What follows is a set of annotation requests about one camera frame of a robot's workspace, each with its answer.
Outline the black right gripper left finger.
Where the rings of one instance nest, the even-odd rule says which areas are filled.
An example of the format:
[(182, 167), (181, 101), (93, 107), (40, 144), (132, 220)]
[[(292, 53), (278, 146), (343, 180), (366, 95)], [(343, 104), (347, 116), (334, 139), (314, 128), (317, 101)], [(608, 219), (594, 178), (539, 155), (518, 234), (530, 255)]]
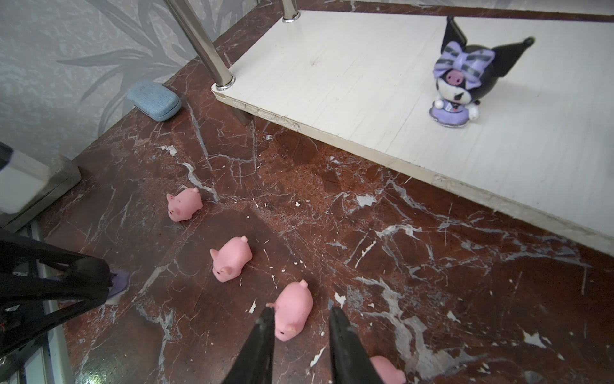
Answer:
[(222, 384), (272, 383), (275, 313), (265, 308)]

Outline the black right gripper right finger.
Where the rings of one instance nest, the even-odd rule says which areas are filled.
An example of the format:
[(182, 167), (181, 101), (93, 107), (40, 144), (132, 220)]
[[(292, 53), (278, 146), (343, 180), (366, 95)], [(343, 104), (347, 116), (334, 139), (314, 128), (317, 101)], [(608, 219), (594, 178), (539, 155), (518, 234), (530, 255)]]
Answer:
[(332, 307), (329, 312), (329, 346), (333, 383), (383, 383), (340, 307)]

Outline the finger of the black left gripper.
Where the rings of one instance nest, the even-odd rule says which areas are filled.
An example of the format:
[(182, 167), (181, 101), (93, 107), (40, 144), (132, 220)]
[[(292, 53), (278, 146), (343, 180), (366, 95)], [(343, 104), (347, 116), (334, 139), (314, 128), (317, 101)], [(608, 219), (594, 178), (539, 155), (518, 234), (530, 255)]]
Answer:
[[(9, 355), (14, 350), (24, 347), (28, 342), (56, 328), (56, 326), (101, 306), (107, 301), (109, 293), (108, 287), (81, 292), (69, 289), (63, 292), (48, 292), (34, 296), (9, 296), (6, 292), (1, 293), (1, 355)], [(49, 314), (21, 315), (18, 312), (17, 315), (9, 315), (6, 312), (6, 309), (10, 307), (28, 307), (30, 304), (37, 307), (42, 302), (54, 300), (74, 300), (75, 302)]]
[(1, 230), (1, 272), (10, 273), (25, 261), (41, 262), (63, 273), (69, 281), (111, 287), (112, 273), (102, 259), (64, 250), (57, 246)]

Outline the dark cartoon figure toy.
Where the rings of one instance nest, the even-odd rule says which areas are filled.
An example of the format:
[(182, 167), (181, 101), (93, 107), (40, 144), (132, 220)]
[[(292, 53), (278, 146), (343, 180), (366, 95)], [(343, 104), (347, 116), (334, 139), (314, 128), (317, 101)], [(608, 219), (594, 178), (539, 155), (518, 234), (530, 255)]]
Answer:
[(441, 44), (441, 55), (433, 67), (438, 96), (429, 109), (430, 117), (448, 128), (461, 128), (479, 118), (479, 105), (535, 43), (528, 37), (520, 43), (487, 48), (469, 45), (451, 15)]
[(111, 273), (111, 287), (107, 299), (114, 299), (127, 290), (130, 284), (130, 273), (125, 270), (117, 270)]

